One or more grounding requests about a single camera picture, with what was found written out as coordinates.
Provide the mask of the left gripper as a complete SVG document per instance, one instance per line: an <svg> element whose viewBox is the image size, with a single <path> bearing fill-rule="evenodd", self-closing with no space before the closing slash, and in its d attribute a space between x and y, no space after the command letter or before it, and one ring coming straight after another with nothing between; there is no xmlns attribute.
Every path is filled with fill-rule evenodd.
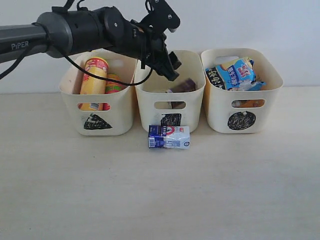
<svg viewBox="0 0 320 240"><path fill-rule="evenodd" d="M141 60L145 65L154 68L159 76L168 81L179 77L176 71L181 66L174 51L168 55L165 34L157 35L152 28L123 20L123 35L109 47L111 52Z"/></svg>

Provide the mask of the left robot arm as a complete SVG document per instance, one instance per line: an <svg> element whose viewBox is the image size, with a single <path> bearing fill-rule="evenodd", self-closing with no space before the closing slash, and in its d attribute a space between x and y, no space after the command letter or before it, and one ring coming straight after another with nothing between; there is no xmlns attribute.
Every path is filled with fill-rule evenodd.
<svg viewBox="0 0 320 240"><path fill-rule="evenodd" d="M45 53L58 59L105 49L139 60L142 67L174 81L181 62L167 50L165 31L174 32L180 23L164 1L152 2L141 21L125 19L114 6L76 11L53 7L32 24L0 28L0 61L12 62L0 76L6 77L27 56Z"/></svg>

